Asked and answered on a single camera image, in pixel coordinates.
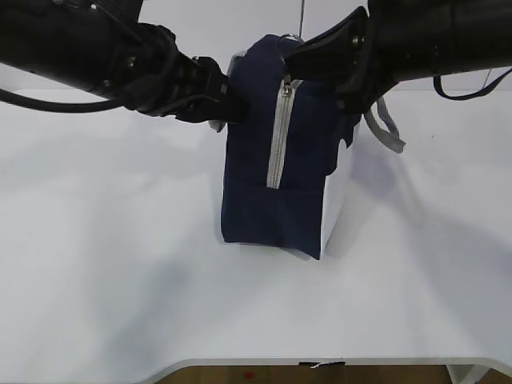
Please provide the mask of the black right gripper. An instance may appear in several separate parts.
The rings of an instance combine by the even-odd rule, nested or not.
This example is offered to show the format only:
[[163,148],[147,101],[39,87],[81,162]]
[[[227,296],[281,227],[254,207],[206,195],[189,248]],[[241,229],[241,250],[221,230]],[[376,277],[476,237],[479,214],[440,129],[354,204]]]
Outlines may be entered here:
[[338,24],[285,54],[292,79],[332,82],[338,106],[364,114],[397,85],[378,55],[381,6],[357,7]]

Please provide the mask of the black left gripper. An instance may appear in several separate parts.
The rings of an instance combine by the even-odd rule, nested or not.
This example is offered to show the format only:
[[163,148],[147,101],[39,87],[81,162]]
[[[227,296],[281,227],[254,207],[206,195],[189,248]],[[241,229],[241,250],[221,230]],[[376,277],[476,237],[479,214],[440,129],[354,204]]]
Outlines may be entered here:
[[178,120],[245,120],[249,103],[238,94],[227,94],[229,78],[215,60],[185,56],[174,34],[163,26],[143,24],[142,30],[157,48],[147,68],[115,92],[125,108],[151,117],[173,115]]

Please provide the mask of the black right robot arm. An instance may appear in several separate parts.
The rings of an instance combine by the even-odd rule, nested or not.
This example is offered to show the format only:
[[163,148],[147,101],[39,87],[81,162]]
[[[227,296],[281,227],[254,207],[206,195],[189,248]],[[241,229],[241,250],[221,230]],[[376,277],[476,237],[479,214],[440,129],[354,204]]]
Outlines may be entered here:
[[334,86],[349,114],[363,114],[397,84],[511,66],[511,3],[370,1],[284,57],[291,80]]

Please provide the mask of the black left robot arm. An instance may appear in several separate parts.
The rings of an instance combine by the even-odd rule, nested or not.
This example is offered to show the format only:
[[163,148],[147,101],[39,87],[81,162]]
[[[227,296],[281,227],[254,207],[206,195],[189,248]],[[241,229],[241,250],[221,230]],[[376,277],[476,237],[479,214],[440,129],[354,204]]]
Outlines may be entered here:
[[141,22],[140,1],[4,1],[1,62],[98,96],[48,102],[3,90],[5,103],[87,114],[125,108],[151,117],[240,123],[248,104],[215,60],[189,58],[168,28]]

